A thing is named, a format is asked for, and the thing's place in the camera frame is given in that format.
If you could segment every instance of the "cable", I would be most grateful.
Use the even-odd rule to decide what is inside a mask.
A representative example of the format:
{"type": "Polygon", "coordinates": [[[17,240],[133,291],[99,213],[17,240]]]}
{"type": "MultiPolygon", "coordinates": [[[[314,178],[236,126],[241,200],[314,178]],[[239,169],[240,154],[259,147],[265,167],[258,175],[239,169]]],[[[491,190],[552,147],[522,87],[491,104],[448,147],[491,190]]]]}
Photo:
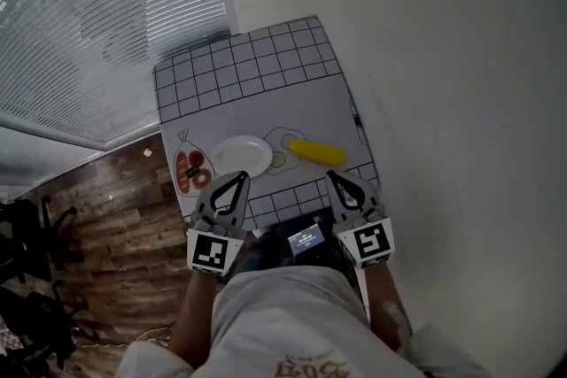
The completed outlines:
{"type": "MultiPolygon", "coordinates": [[[[150,334],[153,331],[162,331],[159,336],[157,336],[154,339],[147,339],[145,340],[146,342],[155,342],[158,343],[161,346],[167,346],[167,344],[163,344],[164,341],[169,340],[169,336],[166,339],[162,339],[161,336],[168,330],[171,328],[171,325],[166,326],[164,328],[154,328],[154,329],[149,329],[147,331],[145,331],[143,334],[139,335],[136,340],[134,342],[137,342],[138,340],[140,340],[142,337],[144,337],[146,334],[150,334]]],[[[123,348],[125,346],[130,346],[130,343],[121,343],[120,345],[113,345],[111,343],[107,344],[107,345],[102,345],[101,343],[95,343],[94,345],[81,345],[79,348],[123,348]]]]}

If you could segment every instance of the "office chair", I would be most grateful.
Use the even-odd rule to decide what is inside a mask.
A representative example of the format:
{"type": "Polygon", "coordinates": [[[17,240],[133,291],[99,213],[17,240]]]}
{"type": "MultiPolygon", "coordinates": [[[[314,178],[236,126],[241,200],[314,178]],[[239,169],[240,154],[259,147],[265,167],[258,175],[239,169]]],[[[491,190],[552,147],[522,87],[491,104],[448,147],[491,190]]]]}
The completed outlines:
{"type": "Polygon", "coordinates": [[[79,328],[73,316],[80,310],[88,309],[86,301],[67,313],[58,293],[62,281],[56,281],[52,288],[55,299],[32,292],[26,297],[0,287],[0,316],[8,329],[16,336],[25,337],[29,342],[20,350],[8,350],[9,364],[18,365],[26,358],[47,359],[56,354],[57,365],[64,367],[65,359],[76,350],[74,337],[83,335],[91,342],[98,341],[98,335],[92,335],[79,328]]]}
{"type": "Polygon", "coordinates": [[[0,238],[0,283],[16,276],[24,283],[24,273],[49,282],[51,270],[48,254],[58,271],[65,269],[62,256],[76,262],[84,260],[80,252],[71,251],[58,237],[59,228],[69,214],[76,213],[75,208],[65,210],[51,225],[47,213],[49,202],[49,197],[42,198],[43,227],[37,207],[30,200],[0,204],[0,220],[12,225],[12,238],[0,238]]]}
{"type": "Polygon", "coordinates": [[[49,376],[50,366],[43,358],[27,356],[16,358],[0,355],[0,376],[10,378],[46,378],[49,376]]]}

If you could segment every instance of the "white shirt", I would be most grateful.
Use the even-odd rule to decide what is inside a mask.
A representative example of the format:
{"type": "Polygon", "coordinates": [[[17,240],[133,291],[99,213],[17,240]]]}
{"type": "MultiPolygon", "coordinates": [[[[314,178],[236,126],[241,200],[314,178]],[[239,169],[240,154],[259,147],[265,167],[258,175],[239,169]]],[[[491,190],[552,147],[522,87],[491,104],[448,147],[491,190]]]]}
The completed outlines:
{"type": "Polygon", "coordinates": [[[117,377],[423,378],[370,331],[346,278],[325,267],[235,276],[215,299],[212,338],[209,359],[196,371],[164,348],[133,343],[117,377]]]}

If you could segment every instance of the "black device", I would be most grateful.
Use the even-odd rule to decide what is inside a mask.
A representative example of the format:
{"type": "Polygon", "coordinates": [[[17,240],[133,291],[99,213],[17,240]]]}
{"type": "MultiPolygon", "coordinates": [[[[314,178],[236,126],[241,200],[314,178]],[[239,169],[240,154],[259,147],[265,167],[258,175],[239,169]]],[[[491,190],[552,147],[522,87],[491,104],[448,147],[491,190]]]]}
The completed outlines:
{"type": "Polygon", "coordinates": [[[287,239],[290,244],[291,254],[296,258],[299,254],[313,253],[316,246],[320,246],[325,242],[318,224],[314,224],[295,235],[289,236],[287,239]]]}

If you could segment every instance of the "grid pattern mat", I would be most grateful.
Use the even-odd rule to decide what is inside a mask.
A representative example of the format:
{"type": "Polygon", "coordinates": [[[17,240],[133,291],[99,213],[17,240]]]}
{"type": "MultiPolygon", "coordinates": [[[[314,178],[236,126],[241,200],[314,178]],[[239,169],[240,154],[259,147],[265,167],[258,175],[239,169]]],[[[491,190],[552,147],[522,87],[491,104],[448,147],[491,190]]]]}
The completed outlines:
{"type": "MultiPolygon", "coordinates": [[[[377,190],[379,182],[374,163],[369,162],[362,166],[348,169],[356,176],[368,181],[377,190]]],[[[324,178],[301,184],[248,200],[246,204],[245,222],[242,228],[251,231],[256,228],[264,228],[278,222],[284,222],[300,216],[321,210],[330,206],[329,192],[324,178]]],[[[184,216],[185,222],[190,221],[190,216],[184,216]]]]}
{"type": "Polygon", "coordinates": [[[341,73],[317,18],[185,52],[154,69],[161,123],[238,98],[341,73]]]}

